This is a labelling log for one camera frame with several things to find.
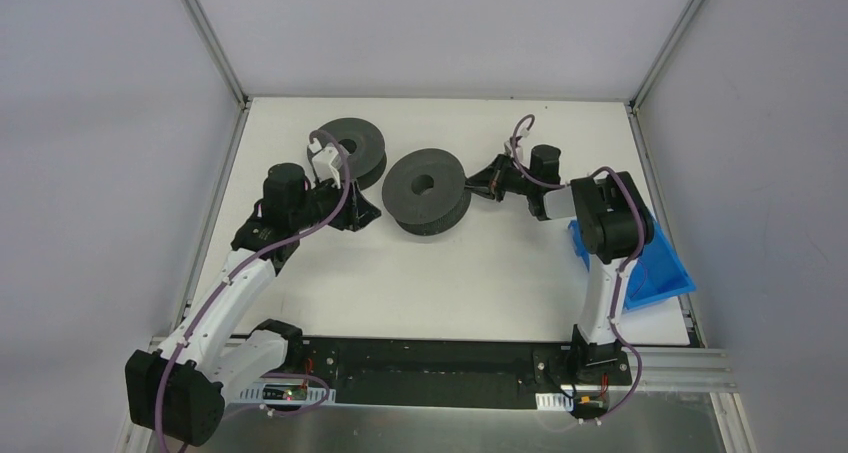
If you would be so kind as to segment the black cable spool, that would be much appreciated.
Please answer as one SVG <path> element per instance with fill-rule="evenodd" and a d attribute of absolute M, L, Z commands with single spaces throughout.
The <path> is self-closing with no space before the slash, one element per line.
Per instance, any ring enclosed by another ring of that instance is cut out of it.
<path fill-rule="evenodd" d="M 459 159 L 438 148 L 415 150 L 386 174 L 384 209 L 404 231 L 434 236 L 456 226 L 467 214 L 471 192 Z"/>

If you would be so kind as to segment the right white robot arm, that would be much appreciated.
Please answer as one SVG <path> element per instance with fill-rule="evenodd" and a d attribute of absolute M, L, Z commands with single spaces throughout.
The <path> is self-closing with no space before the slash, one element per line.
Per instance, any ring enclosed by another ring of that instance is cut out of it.
<path fill-rule="evenodd" d="M 529 166 L 517 152 L 501 153 L 468 177 L 468 191 L 494 201 L 508 193 L 523 196 L 539 221 L 572 218 L 589 254 L 589 280 L 579 321 L 566 357 L 569 373 L 583 383 L 615 368 L 624 342 L 620 316 L 626 286 L 654 226 L 649 211 L 626 172 L 602 167 L 595 173 L 560 182 L 560 149 L 532 148 Z"/>

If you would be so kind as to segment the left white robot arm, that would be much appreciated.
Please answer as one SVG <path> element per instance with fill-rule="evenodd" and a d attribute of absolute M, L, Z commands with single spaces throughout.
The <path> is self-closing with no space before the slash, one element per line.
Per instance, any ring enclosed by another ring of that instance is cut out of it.
<path fill-rule="evenodd" d="M 325 226 L 356 232 L 382 212 L 356 180 L 309 182 L 294 163 L 272 166 L 262 196 L 237 230 L 216 285 L 200 306 L 152 352 L 137 350 L 124 374 L 131 421 L 185 447 L 201 446 L 223 420 L 226 405 L 263 374 L 297 375 L 305 351 L 301 329 L 266 320 L 231 350 L 225 344 L 259 294 L 277 278 L 303 238 Z"/>

